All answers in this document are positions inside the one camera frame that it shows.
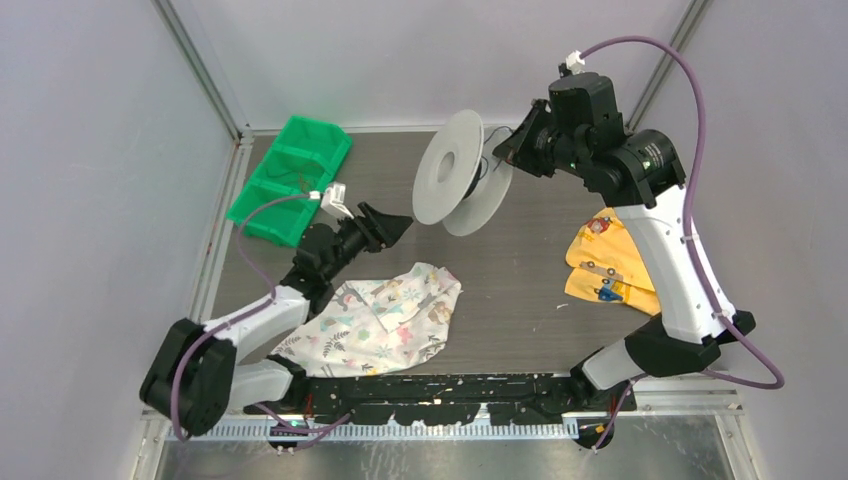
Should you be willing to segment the white perforated cable spool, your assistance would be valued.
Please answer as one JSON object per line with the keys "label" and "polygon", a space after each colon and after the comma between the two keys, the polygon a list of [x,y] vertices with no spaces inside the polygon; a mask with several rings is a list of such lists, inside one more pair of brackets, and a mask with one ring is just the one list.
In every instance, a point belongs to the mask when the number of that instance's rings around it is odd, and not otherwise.
{"label": "white perforated cable spool", "polygon": [[512,132],[509,126],[486,128],[470,109],[454,114],[421,157],[412,192],[416,220],[441,224],[458,237],[481,229],[499,209],[512,182],[513,167],[493,153]]}

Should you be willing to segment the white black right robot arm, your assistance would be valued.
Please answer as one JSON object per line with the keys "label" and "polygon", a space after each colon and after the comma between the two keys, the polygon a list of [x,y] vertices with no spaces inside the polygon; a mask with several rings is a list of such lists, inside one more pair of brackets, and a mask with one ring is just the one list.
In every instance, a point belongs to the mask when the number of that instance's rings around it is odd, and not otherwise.
{"label": "white black right robot arm", "polygon": [[626,132],[612,81],[594,72],[565,75],[494,149],[505,163],[536,177],[562,170],[599,194],[635,243],[656,289],[659,314],[584,359],[571,374],[571,397],[596,410],[611,388],[641,374],[698,373],[756,326],[716,284],[696,275],[684,224],[685,173],[672,141],[657,130]]}

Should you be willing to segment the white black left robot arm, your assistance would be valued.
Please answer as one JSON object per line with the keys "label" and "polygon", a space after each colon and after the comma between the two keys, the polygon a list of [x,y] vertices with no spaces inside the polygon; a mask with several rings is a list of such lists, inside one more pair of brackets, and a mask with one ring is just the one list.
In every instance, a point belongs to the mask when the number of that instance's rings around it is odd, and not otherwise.
{"label": "white black left robot arm", "polygon": [[171,422],[186,441],[206,434],[226,411],[270,402],[298,412],[307,398],[304,371],[277,358],[243,365],[242,359],[271,338],[317,316],[330,302],[334,278],[363,252],[393,247],[410,228],[406,215],[380,212],[366,202],[335,227],[307,227],[292,267],[260,299],[204,324],[173,323],[142,381],[140,400]]}

